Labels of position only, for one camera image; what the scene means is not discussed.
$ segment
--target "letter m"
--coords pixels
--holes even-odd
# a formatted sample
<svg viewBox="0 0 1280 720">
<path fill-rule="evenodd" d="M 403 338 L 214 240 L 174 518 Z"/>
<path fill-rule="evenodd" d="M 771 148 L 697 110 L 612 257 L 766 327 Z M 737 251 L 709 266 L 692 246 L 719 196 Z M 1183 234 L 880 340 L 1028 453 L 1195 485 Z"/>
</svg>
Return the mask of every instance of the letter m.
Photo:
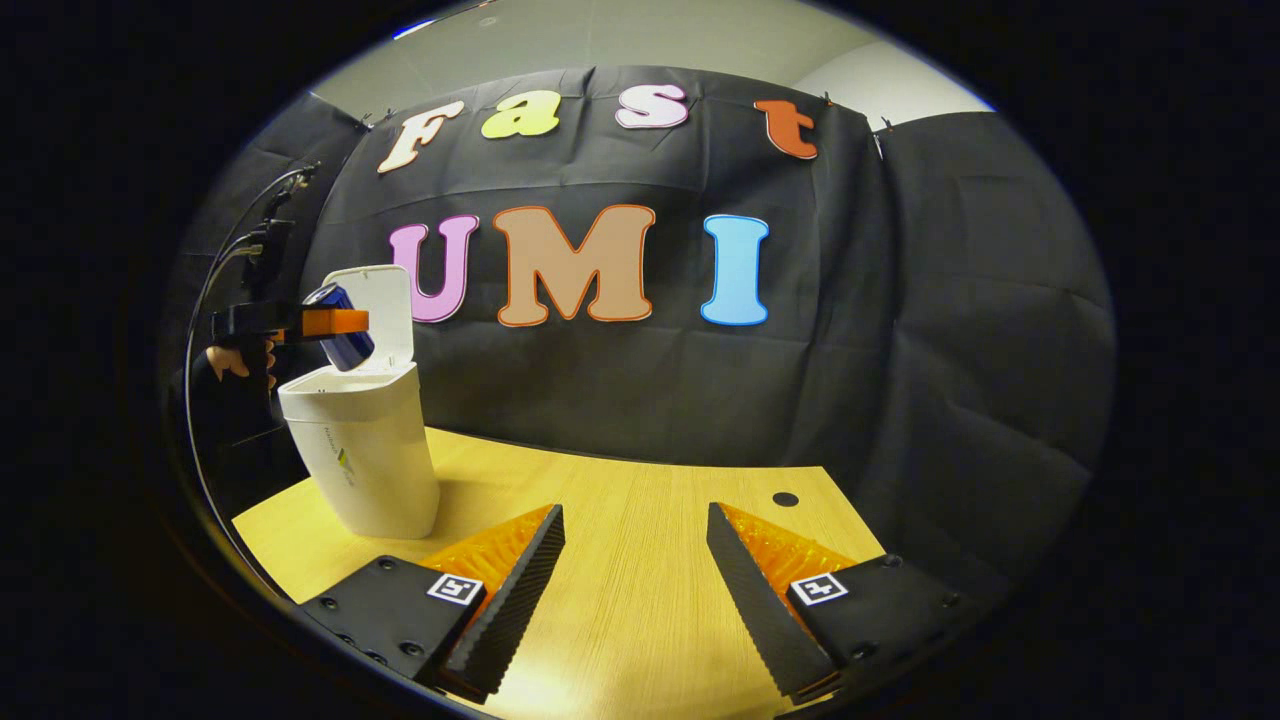
<svg viewBox="0 0 1280 720">
<path fill-rule="evenodd" d="M 595 300 L 586 314 L 603 322 L 643 320 L 653 313 L 644 296 L 644 236 L 655 215 L 640 205 L 600 211 L 576 250 L 547 208 L 512 208 L 493 227 L 507 236 L 507 305 L 498 322 L 536 325 L 549 316 L 538 301 L 538 281 L 566 320 L 577 315 L 591 279 Z"/>
</svg>

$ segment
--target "blue letter i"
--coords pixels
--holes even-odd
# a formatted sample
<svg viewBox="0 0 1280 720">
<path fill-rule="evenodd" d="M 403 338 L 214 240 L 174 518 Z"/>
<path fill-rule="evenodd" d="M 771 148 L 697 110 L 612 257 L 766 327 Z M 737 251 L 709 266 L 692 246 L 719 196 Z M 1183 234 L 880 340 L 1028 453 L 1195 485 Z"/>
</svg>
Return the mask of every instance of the blue letter i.
<svg viewBox="0 0 1280 720">
<path fill-rule="evenodd" d="M 716 238 L 716 290 L 703 304 L 703 318 L 717 325 L 758 325 L 769 316 L 758 293 L 764 220 L 712 215 L 703 228 Z"/>
</svg>

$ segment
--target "screw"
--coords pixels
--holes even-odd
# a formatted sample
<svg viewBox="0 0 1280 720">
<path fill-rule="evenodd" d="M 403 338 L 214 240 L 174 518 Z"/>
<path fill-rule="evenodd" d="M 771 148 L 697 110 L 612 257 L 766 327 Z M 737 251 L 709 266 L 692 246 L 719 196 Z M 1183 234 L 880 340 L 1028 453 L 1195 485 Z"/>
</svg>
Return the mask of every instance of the screw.
<svg viewBox="0 0 1280 720">
<path fill-rule="evenodd" d="M 854 662 L 859 660 L 867 660 L 868 657 L 876 655 L 876 650 L 877 650 L 876 643 L 861 643 L 858 647 L 855 647 L 851 653 L 849 653 L 849 659 L 852 660 Z"/>
</svg>

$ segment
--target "hand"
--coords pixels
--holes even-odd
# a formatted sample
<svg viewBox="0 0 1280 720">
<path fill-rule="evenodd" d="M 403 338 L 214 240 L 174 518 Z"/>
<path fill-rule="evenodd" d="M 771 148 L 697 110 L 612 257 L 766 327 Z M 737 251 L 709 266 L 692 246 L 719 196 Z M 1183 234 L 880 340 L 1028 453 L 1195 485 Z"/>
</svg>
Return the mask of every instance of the hand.
<svg viewBox="0 0 1280 720">
<path fill-rule="evenodd" d="M 270 369 L 271 365 L 275 365 L 275 355 L 271 355 L 275 343 L 269 340 L 264 342 L 266 342 L 266 366 Z M 232 374 L 241 378 L 248 377 L 248 366 L 244 365 L 239 350 L 211 345 L 205 350 L 205 357 L 209 360 L 209 366 L 214 369 L 214 374 L 218 375 L 218 382 L 223 382 L 224 370 L 230 370 Z M 275 387 L 275 375 L 268 373 L 266 389 L 270 391 L 273 387 Z"/>
</svg>

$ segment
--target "table surface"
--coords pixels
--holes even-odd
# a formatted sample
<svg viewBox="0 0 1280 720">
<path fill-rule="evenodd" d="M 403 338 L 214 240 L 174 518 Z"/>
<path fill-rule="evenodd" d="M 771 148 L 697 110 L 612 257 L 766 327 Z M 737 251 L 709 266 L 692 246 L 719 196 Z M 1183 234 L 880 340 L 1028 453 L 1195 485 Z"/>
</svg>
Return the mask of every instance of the table surface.
<svg viewBox="0 0 1280 720">
<path fill-rule="evenodd" d="M 792 710 L 707 547 L 726 502 L 858 561 L 883 555 L 822 468 L 701 468 L 549 452 L 426 428 L 440 480 L 431 536 L 348 532 L 314 480 L 244 511 L 236 529 L 294 602 L 379 555 L 431 552 L 547 503 L 564 506 L 564 550 L 497 694 L 534 717 L 773 717 Z M 790 492 L 799 503 L 773 502 Z"/>
</svg>

